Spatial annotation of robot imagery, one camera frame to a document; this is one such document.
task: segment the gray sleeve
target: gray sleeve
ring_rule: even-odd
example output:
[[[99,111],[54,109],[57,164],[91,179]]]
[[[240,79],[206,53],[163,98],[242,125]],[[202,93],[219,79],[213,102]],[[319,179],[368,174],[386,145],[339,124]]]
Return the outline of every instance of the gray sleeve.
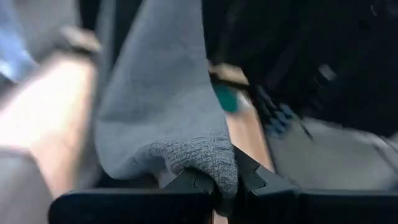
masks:
[[[115,179],[192,167],[233,197],[238,168],[208,75],[201,1],[143,1],[112,66],[117,2],[104,1],[99,27],[94,136],[101,165]]]
[[[1,223],[47,223],[51,202],[51,193],[33,158],[0,149]]]

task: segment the green object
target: green object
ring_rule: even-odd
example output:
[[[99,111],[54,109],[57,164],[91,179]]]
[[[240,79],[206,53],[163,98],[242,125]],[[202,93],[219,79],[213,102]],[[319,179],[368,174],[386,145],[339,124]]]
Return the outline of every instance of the green object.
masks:
[[[213,88],[223,110],[229,113],[239,111],[238,94],[234,89],[222,84],[214,84]]]

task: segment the gray knit fabric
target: gray knit fabric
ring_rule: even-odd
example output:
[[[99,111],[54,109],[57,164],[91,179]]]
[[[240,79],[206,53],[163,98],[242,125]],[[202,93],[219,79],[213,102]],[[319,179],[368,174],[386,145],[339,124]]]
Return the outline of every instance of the gray knit fabric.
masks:
[[[103,1],[95,144],[115,179],[206,172],[226,197],[238,172],[207,72],[200,0],[145,0],[111,69],[115,1]]]

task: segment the gray fabric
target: gray fabric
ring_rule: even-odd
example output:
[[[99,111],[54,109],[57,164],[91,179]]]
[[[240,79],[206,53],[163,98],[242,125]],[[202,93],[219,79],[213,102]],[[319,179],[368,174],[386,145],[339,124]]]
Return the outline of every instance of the gray fabric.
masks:
[[[52,196],[35,161],[0,149],[2,224],[46,224]]]
[[[267,138],[278,174],[306,189],[386,190],[398,187],[398,151],[379,137],[313,119],[283,138]]]
[[[232,197],[237,167],[208,76],[200,0],[143,1],[112,68],[115,3],[103,1],[98,23],[95,145],[104,170],[130,179],[194,167]]]

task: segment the blue jeans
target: blue jeans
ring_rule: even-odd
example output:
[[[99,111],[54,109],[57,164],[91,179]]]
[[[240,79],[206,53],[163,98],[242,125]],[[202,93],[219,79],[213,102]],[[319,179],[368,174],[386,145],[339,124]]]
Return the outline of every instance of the blue jeans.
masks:
[[[13,0],[0,0],[0,73],[18,83],[37,66],[21,36]]]

